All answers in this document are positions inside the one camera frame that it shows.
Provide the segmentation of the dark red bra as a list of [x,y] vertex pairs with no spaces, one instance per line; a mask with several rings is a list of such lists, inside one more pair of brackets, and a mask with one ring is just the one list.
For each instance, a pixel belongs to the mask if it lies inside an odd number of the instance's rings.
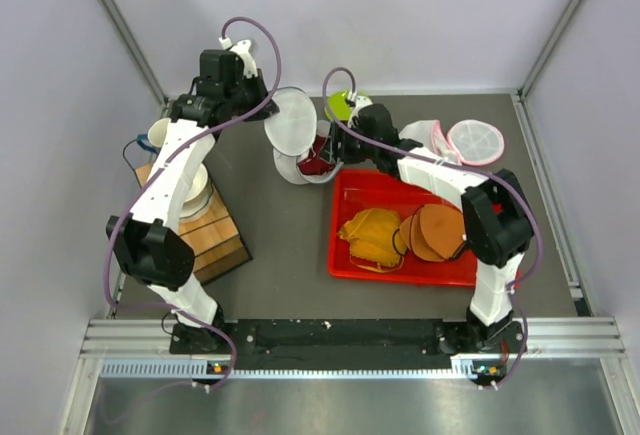
[[326,138],[317,135],[307,156],[297,163],[299,172],[305,176],[321,176],[331,172],[335,165],[320,157]]

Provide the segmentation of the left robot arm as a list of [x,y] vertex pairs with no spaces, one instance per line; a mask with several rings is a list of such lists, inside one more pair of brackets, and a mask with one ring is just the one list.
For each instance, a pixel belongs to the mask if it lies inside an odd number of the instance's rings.
[[169,111],[166,134],[138,198],[121,217],[111,217],[106,232],[109,260],[159,295],[178,320],[192,329],[205,351],[226,342],[218,303],[193,273],[195,254],[179,236],[182,208],[215,134],[237,121],[263,120],[278,111],[248,39],[224,41],[201,53],[193,88]]

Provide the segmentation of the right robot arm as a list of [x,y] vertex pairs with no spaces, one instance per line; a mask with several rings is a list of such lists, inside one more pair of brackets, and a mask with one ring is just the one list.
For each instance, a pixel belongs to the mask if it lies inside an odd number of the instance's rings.
[[454,206],[463,220],[456,251],[477,259],[475,289],[467,310],[467,339],[487,351],[512,322],[516,275],[539,230],[517,177],[450,163],[418,140],[401,137],[382,104],[354,108],[349,121],[333,119],[327,154],[342,164],[372,161],[407,186],[419,187]]

